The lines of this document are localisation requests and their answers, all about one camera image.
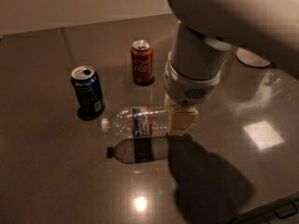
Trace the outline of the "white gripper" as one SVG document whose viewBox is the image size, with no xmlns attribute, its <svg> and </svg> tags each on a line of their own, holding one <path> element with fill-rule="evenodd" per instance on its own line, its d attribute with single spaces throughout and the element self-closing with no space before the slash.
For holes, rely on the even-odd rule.
<svg viewBox="0 0 299 224">
<path fill-rule="evenodd" d="M 175 70 L 168 53 L 164 69 L 164 109 L 168 112 L 168 134 L 177 136 L 185 134 L 198 117 L 193 105 L 206 102 L 220 83 L 221 71 L 213 78 L 195 80 L 185 77 Z"/>
</svg>

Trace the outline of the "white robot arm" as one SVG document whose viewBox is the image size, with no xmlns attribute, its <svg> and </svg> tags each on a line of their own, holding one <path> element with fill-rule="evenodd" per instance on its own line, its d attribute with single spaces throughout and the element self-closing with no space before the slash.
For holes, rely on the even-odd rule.
<svg viewBox="0 0 299 224">
<path fill-rule="evenodd" d="M 245 51 L 298 77 L 299 0 L 167 0 L 178 29 L 164 69 L 168 133 L 180 135 L 219 84 L 221 66 Z"/>
</svg>

